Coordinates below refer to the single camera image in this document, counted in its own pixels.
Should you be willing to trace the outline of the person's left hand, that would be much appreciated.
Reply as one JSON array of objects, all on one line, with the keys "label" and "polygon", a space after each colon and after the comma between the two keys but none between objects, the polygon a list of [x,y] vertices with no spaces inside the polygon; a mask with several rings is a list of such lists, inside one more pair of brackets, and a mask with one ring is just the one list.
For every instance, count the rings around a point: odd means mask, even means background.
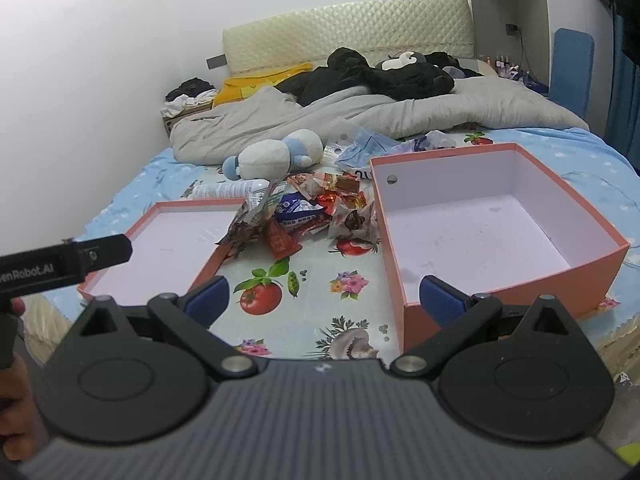
[{"label": "person's left hand", "polygon": [[12,462],[29,460],[37,452],[37,409],[28,368],[13,353],[10,367],[1,371],[1,451]]}]

